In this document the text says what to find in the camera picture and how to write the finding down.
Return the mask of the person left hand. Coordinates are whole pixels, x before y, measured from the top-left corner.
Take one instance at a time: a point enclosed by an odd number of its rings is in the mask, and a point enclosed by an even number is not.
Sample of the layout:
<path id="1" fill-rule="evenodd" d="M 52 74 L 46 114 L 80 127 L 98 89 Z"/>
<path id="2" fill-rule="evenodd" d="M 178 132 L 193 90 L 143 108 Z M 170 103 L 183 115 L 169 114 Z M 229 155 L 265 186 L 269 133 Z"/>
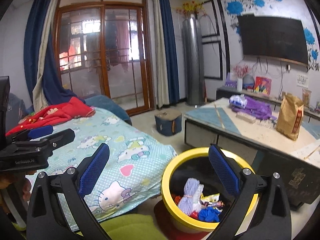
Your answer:
<path id="1" fill-rule="evenodd" d="M 6 189 L 10 185 L 18 185 L 20 189 L 18 189 L 17 191 L 22 194 L 23 200 L 25 202 L 28 202 L 31 197 L 31 183 L 25 176 L 31 176 L 35 173 L 36 170 L 27 171 L 25 175 L 18 175 L 12 172 L 1 172 L 1 190 Z"/>

